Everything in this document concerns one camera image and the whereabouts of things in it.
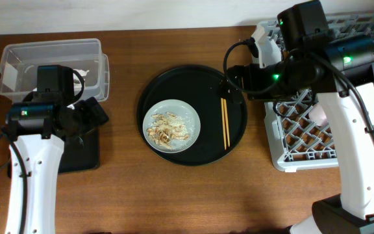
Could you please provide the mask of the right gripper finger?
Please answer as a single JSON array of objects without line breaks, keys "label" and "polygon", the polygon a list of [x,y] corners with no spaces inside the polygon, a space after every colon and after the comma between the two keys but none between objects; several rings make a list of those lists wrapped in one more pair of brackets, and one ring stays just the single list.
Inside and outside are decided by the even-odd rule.
[{"label": "right gripper finger", "polygon": [[231,86],[227,80],[222,80],[219,84],[218,88],[219,96],[230,96],[231,94]]},{"label": "right gripper finger", "polygon": [[243,95],[239,90],[234,89],[234,88],[228,88],[227,94],[228,94],[227,99],[232,104],[242,104],[243,103]]}]

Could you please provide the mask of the wooden chopstick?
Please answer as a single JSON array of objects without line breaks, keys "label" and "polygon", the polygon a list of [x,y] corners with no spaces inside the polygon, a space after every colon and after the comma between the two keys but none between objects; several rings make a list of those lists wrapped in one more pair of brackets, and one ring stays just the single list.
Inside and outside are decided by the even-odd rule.
[{"label": "wooden chopstick", "polygon": [[225,106],[223,102],[223,98],[220,98],[221,102],[221,119],[222,119],[222,133],[223,133],[223,145],[224,145],[224,150],[227,149],[227,139],[226,139],[226,130],[225,130]]},{"label": "wooden chopstick", "polygon": [[230,131],[229,131],[229,115],[227,110],[227,101],[225,99],[221,99],[222,109],[223,109],[223,116],[224,116],[224,130],[225,130],[225,149],[231,146],[230,141]]}]

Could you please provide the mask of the white tissue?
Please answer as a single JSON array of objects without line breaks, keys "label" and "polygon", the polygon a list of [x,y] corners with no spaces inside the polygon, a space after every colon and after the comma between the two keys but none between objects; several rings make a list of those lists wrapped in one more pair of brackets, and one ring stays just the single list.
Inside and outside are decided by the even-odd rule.
[{"label": "white tissue", "polygon": [[[83,78],[83,80],[85,80],[85,77],[90,72],[89,70],[80,70],[80,69],[75,69],[75,71]],[[75,85],[81,85],[79,77],[75,73],[73,74],[73,83]]]}]

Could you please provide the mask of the pink cup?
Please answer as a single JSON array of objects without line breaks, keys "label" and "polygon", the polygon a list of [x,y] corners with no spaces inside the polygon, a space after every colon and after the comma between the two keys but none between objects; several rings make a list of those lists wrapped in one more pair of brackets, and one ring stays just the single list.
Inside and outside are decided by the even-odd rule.
[{"label": "pink cup", "polygon": [[313,105],[312,109],[308,113],[308,117],[317,125],[324,126],[328,123],[326,114],[319,103]]}]

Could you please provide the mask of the grey plate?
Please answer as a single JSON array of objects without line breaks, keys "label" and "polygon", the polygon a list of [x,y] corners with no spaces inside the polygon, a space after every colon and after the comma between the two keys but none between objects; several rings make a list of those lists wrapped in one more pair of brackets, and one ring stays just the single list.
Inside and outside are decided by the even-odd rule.
[{"label": "grey plate", "polygon": [[[148,138],[146,133],[146,129],[153,123],[153,119],[151,116],[153,114],[164,114],[166,112],[172,112],[180,116],[190,134],[190,138],[188,140],[174,140],[172,143],[173,149],[166,149],[162,146],[156,145],[152,140]],[[199,133],[201,131],[201,121],[198,113],[191,105],[181,100],[167,99],[154,104],[147,110],[145,114],[141,116],[140,131],[144,140],[146,140],[147,144],[154,150],[157,150],[160,153],[174,154],[185,151],[193,146],[193,144],[198,139]]]}]

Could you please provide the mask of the food scraps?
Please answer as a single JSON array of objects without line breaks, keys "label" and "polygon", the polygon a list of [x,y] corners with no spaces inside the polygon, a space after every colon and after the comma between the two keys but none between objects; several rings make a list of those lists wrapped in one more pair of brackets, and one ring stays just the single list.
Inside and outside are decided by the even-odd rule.
[{"label": "food scraps", "polygon": [[153,123],[146,129],[147,136],[156,145],[172,150],[174,140],[188,140],[190,134],[182,118],[172,112],[153,114]]}]

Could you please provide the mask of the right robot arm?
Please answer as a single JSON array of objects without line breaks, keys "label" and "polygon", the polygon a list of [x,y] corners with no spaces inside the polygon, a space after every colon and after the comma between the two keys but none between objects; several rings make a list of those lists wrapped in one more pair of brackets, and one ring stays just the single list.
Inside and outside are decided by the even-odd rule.
[{"label": "right robot arm", "polygon": [[312,204],[286,233],[374,233],[374,41],[337,40],[322,4],[307,1],[277,16],[287,56],[272,65],[224,67],[221,96],[279,101],[309,88],[330,125],[342,191]]}]

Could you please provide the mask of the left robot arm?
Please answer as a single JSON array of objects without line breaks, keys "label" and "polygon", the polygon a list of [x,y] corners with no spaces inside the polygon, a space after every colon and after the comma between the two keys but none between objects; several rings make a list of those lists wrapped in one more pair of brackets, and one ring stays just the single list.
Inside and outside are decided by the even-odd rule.
[{"label": "left robot arm", "polygon": [[54,233],[56,182],[65,145],[107,123],[94,97],[74,89],[72,68],[39,66],[37,88],[13,103],[2,135],[9,141],[11,182],[6,233]]}]

